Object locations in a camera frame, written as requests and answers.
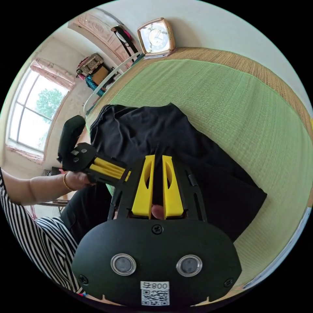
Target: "black cloth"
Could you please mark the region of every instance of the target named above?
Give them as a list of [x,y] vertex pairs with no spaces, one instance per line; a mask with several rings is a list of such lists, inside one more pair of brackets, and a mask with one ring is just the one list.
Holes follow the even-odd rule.
[[60,218],[77,244],[90,230],[107,221],[111,200],[105,184],[88,186],[75,192]]
[[153,204],[163,204],[162,155],[187,164],[201,188],[208,222],[233,241],[255,218],[267,194],[249,174],[172,103],[161,107],[103,107],[90,129],[91,144],[130,164],[156,155]]

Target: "bed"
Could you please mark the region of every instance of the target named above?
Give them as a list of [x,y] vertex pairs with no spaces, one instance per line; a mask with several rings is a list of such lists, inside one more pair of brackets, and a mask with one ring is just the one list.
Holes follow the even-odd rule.
[[261,64],[227,51],[179,48],[165,58],[136,62],[88,108],[86,126],[89,129],[108,104],[141,107],[169,102],[268,194],[235,242],[243,271],[225,299],[241,293],[273,266],[309,213],[312,121],[292,89]]

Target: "cardboard box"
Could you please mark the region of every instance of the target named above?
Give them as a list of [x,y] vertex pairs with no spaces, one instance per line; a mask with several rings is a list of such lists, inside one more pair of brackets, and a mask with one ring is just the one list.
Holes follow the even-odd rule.
[[101,66],[99,70],[93,75],[92,80],[95,84],[97,84],[97,86],[99,86],[108,74],[109,71],[105,67]]

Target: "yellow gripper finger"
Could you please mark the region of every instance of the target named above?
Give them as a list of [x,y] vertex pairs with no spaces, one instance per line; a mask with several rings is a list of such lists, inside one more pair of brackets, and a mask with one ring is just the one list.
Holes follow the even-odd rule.
[[162,156],[164,219],[184,212],[171,156]]
[[[122,167],[119,167],[117,165],[114,165],[108,161],[105,161],[103,159],[100,159],[97,157],[94,160],[94,163],[90,165],[89,167],[91,170],[102,173],[104,175],[121,179],[125,169]],[[127,174],[125,181],[129,178],[130,172]]]
[[131,210],[134,215],[148,216],[149,219],[151,218],[154,164],[155,156],[146,156]]

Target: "black handle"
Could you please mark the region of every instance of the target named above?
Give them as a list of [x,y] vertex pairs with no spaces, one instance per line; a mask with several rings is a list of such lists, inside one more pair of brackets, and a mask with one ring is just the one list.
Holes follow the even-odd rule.
[[67,120],[63,126],[57,160],[62,163],[63,158],[74,150],[79,136],[85,127],[85,119],[76,115]]

